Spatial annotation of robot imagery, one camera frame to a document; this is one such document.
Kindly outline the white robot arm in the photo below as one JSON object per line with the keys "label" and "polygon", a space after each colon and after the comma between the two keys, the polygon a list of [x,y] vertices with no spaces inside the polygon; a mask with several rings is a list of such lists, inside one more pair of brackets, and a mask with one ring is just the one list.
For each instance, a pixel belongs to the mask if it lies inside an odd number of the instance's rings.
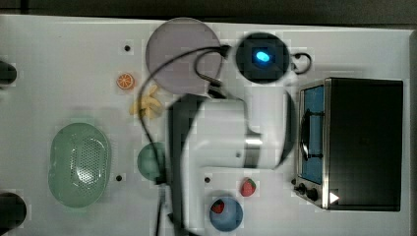
{"label": "white robot arm", "polygon": [[167,112],[168,186],[175,236],[203,236],[203,169],[273,169],[289,130],[290,82],[286,44],[253,32],[223,49],[231,59],[220,98],[185,94]]}

